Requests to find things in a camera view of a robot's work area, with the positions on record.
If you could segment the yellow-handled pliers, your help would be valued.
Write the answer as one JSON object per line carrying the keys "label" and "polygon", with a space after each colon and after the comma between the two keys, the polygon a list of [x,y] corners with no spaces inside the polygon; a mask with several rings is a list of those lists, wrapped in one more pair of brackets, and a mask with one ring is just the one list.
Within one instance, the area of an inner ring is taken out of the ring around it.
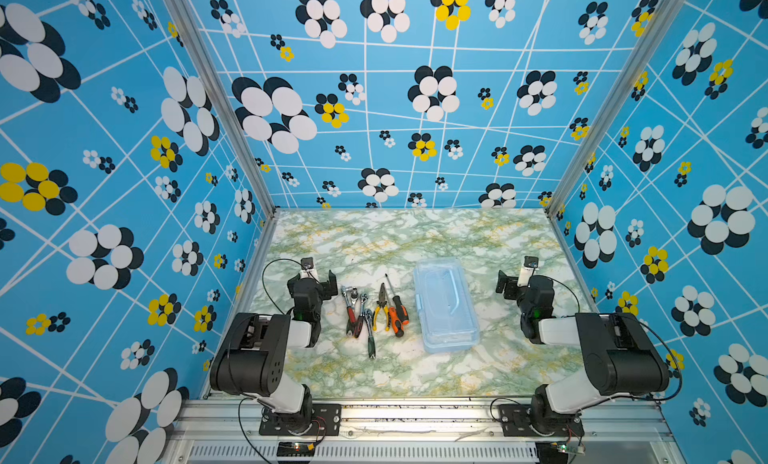
{"label": "yellow-handled pliers", "polygon": [[385,330],[389,331],[391,328],[391,318],[389,314],[389,299],[386,290],[386,285],[382,283],[379,288],[378,299],[374,308],[374,315],[372,321],[372,330],[377,330],[378,318],[383,316],[385,319]]}

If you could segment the red-handled ratchet wrench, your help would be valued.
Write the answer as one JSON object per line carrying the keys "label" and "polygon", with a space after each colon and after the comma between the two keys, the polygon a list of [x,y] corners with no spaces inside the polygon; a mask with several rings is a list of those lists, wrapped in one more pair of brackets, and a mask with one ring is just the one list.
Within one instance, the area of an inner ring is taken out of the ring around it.
{"label": "red-handled ratchet wrench", "polygon": [[342,297],[344,298],[344,301],[346,304],[346,311],[347,311],[346,334],[351,335],[353,337],[357,337],[358,334],[356,333],[356,329],[358,324],[358,318],[356,313],[356,304],[359,296],[358,290],[356,287],[341,286],[340,291],[341,291]]}

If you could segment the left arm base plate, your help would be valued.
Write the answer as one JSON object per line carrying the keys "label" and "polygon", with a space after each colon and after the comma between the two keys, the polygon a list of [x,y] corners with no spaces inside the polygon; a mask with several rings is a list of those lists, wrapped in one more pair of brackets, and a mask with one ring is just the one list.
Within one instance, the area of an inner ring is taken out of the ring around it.
{"label": "left arm base plate", "polygon": [[258,433],[261,436],[338,436],[342,417],[342,406],[333,403],[314,403],[298,413],[275,413],[266,407]]}

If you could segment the chrome ratchet wrench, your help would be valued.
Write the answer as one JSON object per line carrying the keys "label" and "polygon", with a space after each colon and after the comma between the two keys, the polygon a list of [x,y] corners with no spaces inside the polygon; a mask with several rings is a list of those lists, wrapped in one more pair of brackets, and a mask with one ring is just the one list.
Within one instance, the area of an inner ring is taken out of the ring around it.
{"label": "chrome ratchet wrench", "polygon": [[373,331],[373,313],[367,308],[369,297],[366,293],[363,293],[360,297],[361,303],[361,320],[365,326],[367,332],[367,352],[368,358],[371,360],[376,359],[376,344]]}

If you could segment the orange black screwdriver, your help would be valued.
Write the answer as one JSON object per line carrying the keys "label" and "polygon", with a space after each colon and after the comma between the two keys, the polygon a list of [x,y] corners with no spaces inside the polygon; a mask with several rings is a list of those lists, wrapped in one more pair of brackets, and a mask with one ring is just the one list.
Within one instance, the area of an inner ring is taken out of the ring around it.
{"label": "orange black screwdriver", "polygon": [[389,276],[385,275],[385,279],[392,291],[392,306],[390,308],[391,327],[395,336],[402,338],[404,336],[404,328],[409,323],[409,315]]}

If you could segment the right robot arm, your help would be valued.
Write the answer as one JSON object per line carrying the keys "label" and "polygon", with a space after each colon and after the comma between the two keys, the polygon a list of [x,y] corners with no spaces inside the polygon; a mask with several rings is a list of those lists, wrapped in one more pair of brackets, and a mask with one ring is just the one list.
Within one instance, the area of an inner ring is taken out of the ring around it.
{"label": "right robot arm", "polygon": [[529,342],[570,346],[581,353],[582,369],[535,390],[529,416],[536,432],[551,434],[610,399],[645,398],[668,388],[668,366],[634,315],[556,317],[553,281],[545,276],[524,279],[499,272],[496,292],[517,303]]}

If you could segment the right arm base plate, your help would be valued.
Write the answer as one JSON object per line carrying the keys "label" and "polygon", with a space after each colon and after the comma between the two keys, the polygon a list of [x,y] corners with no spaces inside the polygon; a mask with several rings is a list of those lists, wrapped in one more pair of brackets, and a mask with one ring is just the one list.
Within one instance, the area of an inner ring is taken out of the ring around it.
{"label": "right arm base plate", "polygon": [[558,414],[524,404],[502,404],[497,409],[505,437],[551,437],[557,440],[584,436],[583,422],[575,414]]}

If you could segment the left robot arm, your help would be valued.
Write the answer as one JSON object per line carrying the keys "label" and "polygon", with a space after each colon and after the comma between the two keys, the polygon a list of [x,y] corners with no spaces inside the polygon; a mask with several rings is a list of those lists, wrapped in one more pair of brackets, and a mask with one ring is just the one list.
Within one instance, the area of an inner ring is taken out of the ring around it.
{"label": "left robot arm", "polygon": [[318,282],[304,271],[287,283],[294,306],[288,314],[238,313],[211,364],[214,391],[251,397],[271,411],[280,428],[298,433],[312,425],[308,386],[287,375],[290,349],[311,349],[320,336],[322,304],[338,295],[336,275]]}

